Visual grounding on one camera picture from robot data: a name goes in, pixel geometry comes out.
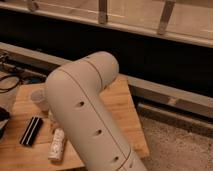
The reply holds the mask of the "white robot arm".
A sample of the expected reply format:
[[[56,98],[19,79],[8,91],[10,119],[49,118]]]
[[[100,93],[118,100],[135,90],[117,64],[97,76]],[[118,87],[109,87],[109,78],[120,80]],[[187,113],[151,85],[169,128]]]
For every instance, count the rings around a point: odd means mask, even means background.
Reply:
[[[101,51],[58,67],[45,82],[50,111],[88,171],[147,171],[100,98],[118,73],[116,58]]]

